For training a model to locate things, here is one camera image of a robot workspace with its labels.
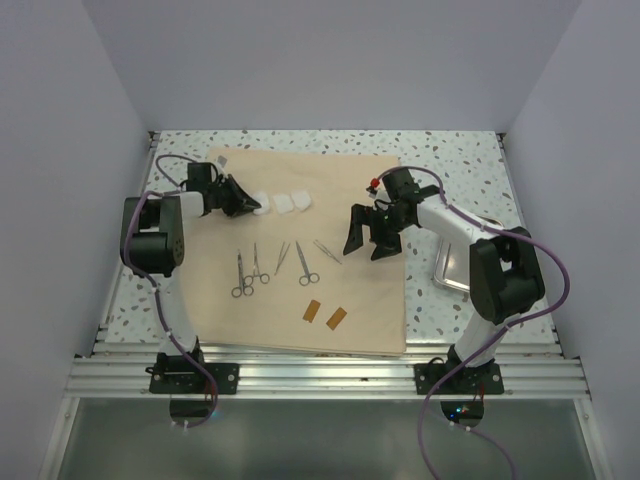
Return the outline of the white gauze pad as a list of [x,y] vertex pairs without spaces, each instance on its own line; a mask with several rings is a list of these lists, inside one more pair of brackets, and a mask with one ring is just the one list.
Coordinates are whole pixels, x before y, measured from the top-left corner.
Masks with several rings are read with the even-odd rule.
[[253,195],[253,198],[259,204],[259,207],[253,211],[255,215],[261,216],[261,215],[266,215],[270,212],[271,210],[270,200],[266,192],[264,191],[256,192]]
[[272,199],[279,215],[291,213],[295,208],[294,203],[288,194],[275,194]]
[[306,211],[312,205],[312,198],[307,190],[292,191],[291,199],[296,209],[301,212]]

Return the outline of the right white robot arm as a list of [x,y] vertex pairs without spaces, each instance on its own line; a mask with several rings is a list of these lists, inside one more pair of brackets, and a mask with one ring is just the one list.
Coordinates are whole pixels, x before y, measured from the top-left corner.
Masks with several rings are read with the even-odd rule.
[[480,382],[480,368],[494,360],[507,322],[529,312],[545,296],[545,285],[526,229],[498,230],[482,222],[448,202],[440,184],[419,185],[413,170],[392,168],[371,181],[367,191],[373,204],[351,207],[343,253],[361,248],[368,228],[373,261],[398,255],[401,233],[409,227],[434,232],[466,252],[474,311],[445,369],[449,387],[464,393]]

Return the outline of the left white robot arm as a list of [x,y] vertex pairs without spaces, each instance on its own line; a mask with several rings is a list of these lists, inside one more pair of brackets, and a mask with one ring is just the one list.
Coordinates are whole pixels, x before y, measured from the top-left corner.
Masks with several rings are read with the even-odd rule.
[[179,274],[186,254],[187,223],[215,210],[229,218],[250,214],[261,204],[230,173],[227,159],[187,162],[187,178],[169,192],[147,190],[124,201],[119,253],[122,263],[150,286],[160,338],[154,378],[172,374],[185,392],[208,379],[199,339],[186,312]]

